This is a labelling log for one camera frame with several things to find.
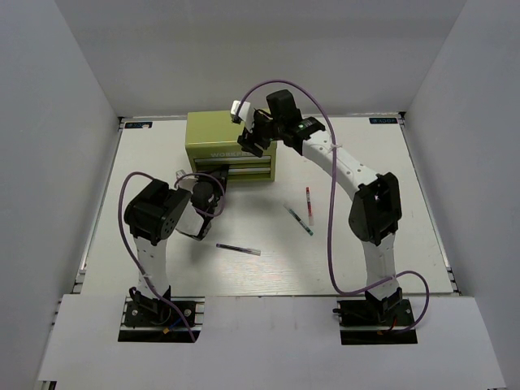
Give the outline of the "green refill pen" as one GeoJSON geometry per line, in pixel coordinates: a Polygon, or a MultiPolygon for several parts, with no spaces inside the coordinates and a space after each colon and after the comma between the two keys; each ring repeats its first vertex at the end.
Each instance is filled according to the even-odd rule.
{"type": "Polygon", "coordinates": [[[303,219],[295,212],[295,210],[288,204],[284,204],[284,209],[297,221],[297,223],[306,231],[307,234],[313,236],[314,233],[310,227],[303,221],[303,219]]]}

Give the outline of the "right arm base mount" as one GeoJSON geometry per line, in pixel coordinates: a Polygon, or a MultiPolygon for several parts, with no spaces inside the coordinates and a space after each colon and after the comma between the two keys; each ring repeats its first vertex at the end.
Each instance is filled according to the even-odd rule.
{"type": "Polygon", "coordinates": [[[363,300],[338,301],[332,313],[340,324],[342,345],[416,345],[414,329],[403,332],[414,322],[410,301],[404,299],[386,319],[378,319],[363,300]]]}

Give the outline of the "purple refill pen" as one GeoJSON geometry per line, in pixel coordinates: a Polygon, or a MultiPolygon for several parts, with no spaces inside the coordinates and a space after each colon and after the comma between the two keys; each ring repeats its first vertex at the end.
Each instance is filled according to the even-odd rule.
{"type": "Polygon", "coordinates": [[[226,244],[217,243],[215,246],[219,249],[225,249],[225,250],[230,250],[230,251],[234,251],[234,252],[238,252],[238,253],[250,254],[250,255],[254,255],[254,256],[260,256],[262,253],[259,249],[244,248],[244,247],[235,246],[235,245],[226,245],[226,244]]]}

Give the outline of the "red refill pen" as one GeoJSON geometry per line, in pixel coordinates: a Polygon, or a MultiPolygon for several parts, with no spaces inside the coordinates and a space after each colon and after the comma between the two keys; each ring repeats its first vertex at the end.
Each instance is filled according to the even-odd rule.
{"type": "Polygon", "coordinates": [[[314,214],[310,197],[310,187],[305,188],[305,196],[306,196],[306,204],[307,204],[307,212],[308,212],[308,220],[309,225],[314,226],[314,214]]]}

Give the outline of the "green metal drawer toolbox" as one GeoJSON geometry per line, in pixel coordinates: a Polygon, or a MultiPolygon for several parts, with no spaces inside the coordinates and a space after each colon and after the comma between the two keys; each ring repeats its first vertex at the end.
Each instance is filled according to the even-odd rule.
{"type": "Polygon", "coordinates": [[[237,143],[242,130],[223,110],[188,113],[185,150],[192,170],[209,172],[227,166],[230,181],[274,180],[276,144],[259,158],[237,143]]]}

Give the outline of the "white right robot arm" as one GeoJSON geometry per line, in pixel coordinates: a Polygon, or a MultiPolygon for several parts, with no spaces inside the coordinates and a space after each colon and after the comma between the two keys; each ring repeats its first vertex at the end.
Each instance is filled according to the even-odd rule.
{"type": "Polygon", "coordinates": [[[261,157],[272,142],[282,141],[335,178],[352,202],[348,222],[362,243],[366,312],[373,322],[387,323],[402,298],[393,250],[402,216],[398,179],[391,172],[380,175],[366,167],[337,144],[320,121],[302,117],[287,89],[268,95],[266,100],[268,111],[254,109],[248,102],[233,102],[232,120],[244,125],[239,145],[261,157]]]}

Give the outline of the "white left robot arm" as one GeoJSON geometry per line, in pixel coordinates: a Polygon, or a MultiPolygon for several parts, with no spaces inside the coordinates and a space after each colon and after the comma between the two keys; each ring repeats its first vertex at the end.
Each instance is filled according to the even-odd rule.
{"type": "Polygon", "coordinates": [[[136,245],[140,272],[131,297],[147,300],[143,312],[152,323],[162,324],[171,317],[172,306],[166,300],[171,296],[167,240],[173,232],[196,241],[206,237],[212,220],[223,213],[228,172],[228,165],[180,172],[173,187],[152,177],[126,206],[121,223],[128,226],[136,245]]]}

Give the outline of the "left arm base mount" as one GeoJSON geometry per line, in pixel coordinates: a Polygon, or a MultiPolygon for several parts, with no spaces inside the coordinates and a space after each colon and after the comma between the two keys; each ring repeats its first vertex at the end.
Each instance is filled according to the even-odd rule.
{"type": "MultiPolygon", "coordinates": [[[[205,311],[204,297],[178,297],[172,302],[186,318],[194,340],[200,335],[205,311]]],[[[120,321],[118,342],[183,344],[192,343],[188,328],[172,308],[165,314],[152,314],[126,297],[120,321]]]]}

